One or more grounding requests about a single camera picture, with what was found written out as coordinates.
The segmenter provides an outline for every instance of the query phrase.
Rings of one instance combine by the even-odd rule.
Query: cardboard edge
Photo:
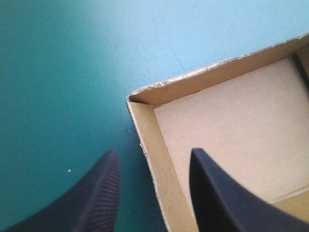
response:
[[[138,94],[140,94],[142,92],[149,91],[149,90],[156,89],[156,88],[162,88],[164,86],[168,86],[168,85],[174,84],[174,83],[179,82],[181,80],[192,78],[192,77],[200,75],[202,73],[206,73],[206,72],[209,72],[209,71],[211,71],[213,69],[219,68],[220,66],[223,66],[223,65],[225,65],[228,62],[231,62],[231,61],[234,61],[234,60],[243,59],[243,58],[251,56],[253,54],[269,50],[269,49],[271,49],[273,47],[276,47],[278,45],[286,44],[286,43],[288,43],[290,41],[293,41],[293,40],[301,40],[302,38],[304,38],[307,35],[309,35],[309,33],[302,34],[302,35],[294,37],[292,39],[289,39],[289,40],[283,41],[281,43],[277,43],[275,45],[272,45],[272,46],[269,46],[269,47],[257,50],[255,52],[248,53],[248,54],[243,55],[243,56],[239,56],[239,57],[235,57],[235,58],[229,58],[229,59],[226,59],[226,60],[214,63],[214,64],[212,64],[210,66],[203,67],[203,68],[197,69],[195,71],[192,71],[192,72],[180,75],[180,76],[173,77],[173,78],[168,79],[168,80],[164,80],[164,81],[160,81],[160,82],[156,82],[156,83],[152,83],[152,84],[146,85],[144,87],[140,87],[140,88],[136,89],[135,91],[131,92],[130,94],[128,94],[126,98],[127,98],[128,101],[130,101],[132,96],[138,95]]]
[[[150,173],[151,173],[151,176],[152,176],[152,180],[153,180],[153,184],[154,184],[154,190],[155,190],[156,198],[157,198],[157,200],[158,200],[158,203],[159,203],[159,206],[160,206],[160,210],[161,210],[161,214],[162,214],[163,220],[164,220],[164,222],[165,222],[165,225],[166,225],[166,227],[167,227],[167,230],[168,230],[169,232],[173,232],[173,231],[175,231],[175,232],[176,232],[176,231],[183,231],[183,230],[179,230],[179,229],[177,229],[177,228],[175,229],[175,228],[174,228],[174,227],[175,227],[174,225],[170,225],[170,222],[169,222],[170,219],[169,219],[169,217],[168,217],[168,215],[167,215],[167,212],[166,212],[166,205],[164,205],[163,200],[162,200],[162,197],[160,196],[160,192],[159,192],[159,191],[160,191],[160,190],[159,190],[159,183],[157,182],[157,177],[156,177],[156,171],[157,171],[157,170],[155,170],[155,168],[153,167],[153,164],[152,164],[152,162],[151,162],[151,160],[150,160],[150,158],[149,158],[149,152],[147,151],[147,148],[146,148],[146,146],[144,145],[144,144],[146,144],[146,141],[143,139],[142,132],[141,132],[140,129],[139,129],[139,122],[138,122],[138,120],[137,120],[136,117],[135,117],[134,109],[133,109],[133,107],[131,106],[132,103],[140,104],[140,105],[148,105],[148,106],[151,106],[151,105],[149,105],[149,104],[144,104],[144,103],[131,102],[131,101],[127,101],[127,102],[126,102],[127,108],[128,108],[128,110],[129,110],[129,112],[130,112],[132,121],[133,121],[133,123],[134,123],[134,125],[135,125],[136,131],[137,131],[137,134],[138,134],[138,137],[139,137],[139,139],[140,139],[140,146],[141,146],[141,148],[142,148],[142,151],[143,151],[144,156],[145,156],[145,158],[146,158],[147,164],[148,164],[148,166],[149,166],[149,170],[150,170]],[[174,171],[174,173],[175,173],[175,175],[176,175],[176,177],[177,177],[177,179],[178,179],[177,184],[179,185],[180,190],[181,190],[180,195],[183,197],[183,200],[185,201],[186,206],[187,206],[187,209],[185,209],[186,214],[188,214],[188,212],[190,212],[190,216],[191,216],[191,219],[192,219],[192,220],[190,220],[190,218],[188,218],[188,217],[183,218],[183,219],[186,219],[186,220],[183,220],[182,222],[179,222],[179,224],[182,224],[182,223],[188,224],[187,226],[190,228],[190,231],[197,232],[197,231],[198,231],[198,228],[197,228],[197,224],[196,224],[196,221],[195,221],[195,216],[192,215],[191,209],[190,209],[189,204],[188,204],[188,202],[187,202],[187,200],[186,200],[186,198],[185,198],[185,196],[184,196],[183,188],[182,188],[182,186],[181,186],[181,184],[180,184],[180,182],[179,182],[179,177],[178,177],[178,175],[177,175],[176,170],[174,169],[174,165],[173,165],[173,164],[172,164],[172,168],[173,168],[173,171]]]

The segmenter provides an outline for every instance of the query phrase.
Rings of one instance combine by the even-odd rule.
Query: cardboard box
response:
[[[198,231],[193,147],[261,199],[309,221],[308,44],[309,34],[128,96],[170,232]]]

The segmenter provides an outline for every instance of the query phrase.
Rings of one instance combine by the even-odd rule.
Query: torn cardboard edge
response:
[[[297,52],[308,73],[307,51],[309,49],[306,47],[308,44],[309,34],[302,35],[240,58],[229,59],[140,88],[127,97],[127,105],[152,174],[161,212],[169,231],[185,232],[198,231],[198,229],[156,120],[154,108],[259,69]]]
[[[309,34],[238,58],[137,89],[127,100],[160,106],[286,58],[309,43]]]

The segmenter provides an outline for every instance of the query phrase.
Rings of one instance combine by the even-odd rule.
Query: box flap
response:
[[[302,35],[258,52],[142,87],[131,93],[128,99],[153,106],[163,105],[284,59],[308,44],[309,34]]]

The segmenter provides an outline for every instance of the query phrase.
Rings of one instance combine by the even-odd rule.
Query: ribbed black plastic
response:
[[[119,163],[110,158],[74,232],[112,232],[119,202]]]
[[[250,193],[203,149],[192,150],[190,192],[201,232],[309,232],[309,224]]]
[[[109,151],[59,199],[5,231],[113,231],[119,203],[119,188],[118,157],[115,152]]]

